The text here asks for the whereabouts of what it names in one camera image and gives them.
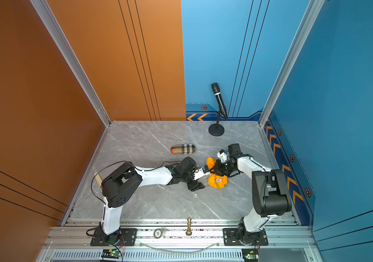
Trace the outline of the yellow microfibre cloth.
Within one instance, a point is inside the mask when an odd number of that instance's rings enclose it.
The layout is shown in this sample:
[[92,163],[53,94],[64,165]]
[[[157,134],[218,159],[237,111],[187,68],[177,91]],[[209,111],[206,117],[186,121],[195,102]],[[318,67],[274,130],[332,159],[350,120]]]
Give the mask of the yellow microfibre cloth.
[[[209,157],[207,158],[206,164],[208,168],[213,168],[216,164],[216,161]],[[214,173],[211,173],[208,177],[208,185],[216,188],[216,189],[222,189],[228,184],[228,177],[227,176],[219,176]]]

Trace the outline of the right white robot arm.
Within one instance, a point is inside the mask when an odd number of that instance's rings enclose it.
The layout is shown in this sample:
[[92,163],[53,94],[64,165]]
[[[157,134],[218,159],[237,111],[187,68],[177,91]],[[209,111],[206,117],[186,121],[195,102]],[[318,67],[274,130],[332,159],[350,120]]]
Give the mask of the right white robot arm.
[[265,226],[292,209],[283,171],[265,167],[248,154],[231,156],[225,163],[208,158],[207,166],[212,175],[221,179],[238,174],[246,174],[252,179],[253,208],[241,218],[237,229],[223,230],[224,245],[267,246]]

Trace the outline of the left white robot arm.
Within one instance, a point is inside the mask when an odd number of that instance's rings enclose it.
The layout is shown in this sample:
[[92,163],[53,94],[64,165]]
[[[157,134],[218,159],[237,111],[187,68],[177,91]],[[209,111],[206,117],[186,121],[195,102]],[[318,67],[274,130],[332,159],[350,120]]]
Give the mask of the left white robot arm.
[[209,175],[209,167],[198,168],[191,157],[180,162],[170,162],[158,168],[136,167],[132,162],[121,161],[121,166],[101,182],[104,215],[93,234],[91,246],[119,246],[124,233],[121,230],[123,206],[130,200],[139,187],[150,185],[173,185],[186,183],[188,190],[195,192],[203,189],[199,179]]

